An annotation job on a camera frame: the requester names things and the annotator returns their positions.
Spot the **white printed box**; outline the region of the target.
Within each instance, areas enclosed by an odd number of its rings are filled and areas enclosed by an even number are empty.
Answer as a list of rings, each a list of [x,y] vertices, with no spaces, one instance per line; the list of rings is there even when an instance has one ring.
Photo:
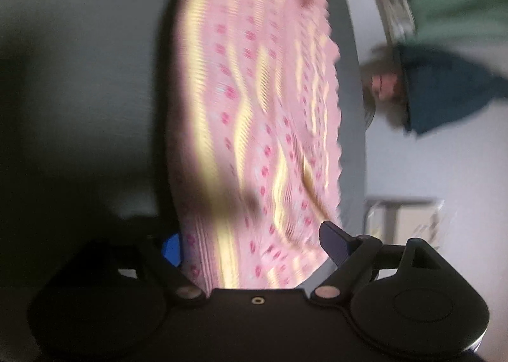
[[[391,44],[411,39],[415,34],[415,22],[408,0],[381,0]]]

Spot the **grey round table cover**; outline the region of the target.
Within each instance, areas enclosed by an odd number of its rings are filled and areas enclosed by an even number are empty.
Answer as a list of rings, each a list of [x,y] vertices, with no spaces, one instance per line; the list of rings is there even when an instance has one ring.
[[[168,170],[178,0],[1,0],[1,283],[113,274],[182,238]],[[341,149],[334,222],[361,228],[365,125],[346,0],[328,0]],[[135,231],[141,230],[142,236]]]

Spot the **dark teal hanging jacket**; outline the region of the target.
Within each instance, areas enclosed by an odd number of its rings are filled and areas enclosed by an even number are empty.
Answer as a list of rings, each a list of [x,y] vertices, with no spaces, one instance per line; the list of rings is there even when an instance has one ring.
[[[398,45],[404,127],[419,136],[507,98],[507,46]]]

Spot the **pink yellow knitted sweater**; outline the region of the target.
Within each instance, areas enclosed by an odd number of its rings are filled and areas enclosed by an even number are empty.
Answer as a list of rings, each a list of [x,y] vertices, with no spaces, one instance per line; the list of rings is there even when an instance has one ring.
[[[338,217],[328,0],[178,0],[168,170],[184,274],[205,292],[298,286]]]

